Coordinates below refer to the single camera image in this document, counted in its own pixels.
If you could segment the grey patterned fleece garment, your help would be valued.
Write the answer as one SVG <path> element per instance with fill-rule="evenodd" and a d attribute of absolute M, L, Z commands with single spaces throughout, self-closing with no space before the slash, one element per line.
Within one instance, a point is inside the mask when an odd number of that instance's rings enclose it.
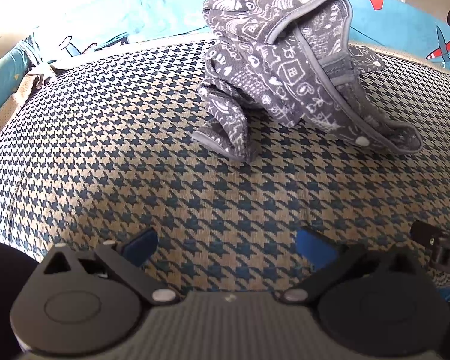
<path fill-rule="evenodd" d="M 349 0 L 205 0 L 216 36 L 198 93 L 209 121 L 193 138 L 240 162 L 255 156 L 246 111 L 258 109 L 291 128 L 300 122 L 351 144 L 410 155 L 423 141 L 411 124 L 373 105 L 362 77 L 385 67 L 349 43 Z"/>

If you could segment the houndstooth sofa cushion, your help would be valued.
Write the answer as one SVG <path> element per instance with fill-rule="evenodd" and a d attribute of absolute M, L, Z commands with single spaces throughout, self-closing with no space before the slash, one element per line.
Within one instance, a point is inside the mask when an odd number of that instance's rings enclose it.
<path fill-rule="evenodd" d="M 407 245 L 416 220 L 450 232 L 450 73 L 385 55 L 364 78 L 376 105 L 414 124 L 413 156 L 381 155 L 257 112 L 259 153 L 234 163 L 192 139 L 208 41 L 114 55 L 60 74 L 0 134 L 0 242 L 34 259 L 146 228 L 150 275 L 188 289 L 279 290 L 309 264 L 308 228 L 371 249 Z"/>

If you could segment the blue cartoon print pillow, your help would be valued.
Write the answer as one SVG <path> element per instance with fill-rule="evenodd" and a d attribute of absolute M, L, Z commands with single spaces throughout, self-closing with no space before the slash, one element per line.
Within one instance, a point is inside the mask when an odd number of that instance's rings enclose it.
<path fill-rule="evenodd" d="M 27 59 L 14 46 L 34 34 L 48 61 L 108 41 L 148 41 L 204 29 L 205 0 L 0 0 L 0 108 Z M 349 0 L 353 40 L 403 50 L 450 70 L 450 26 L 398 0 Z"/>

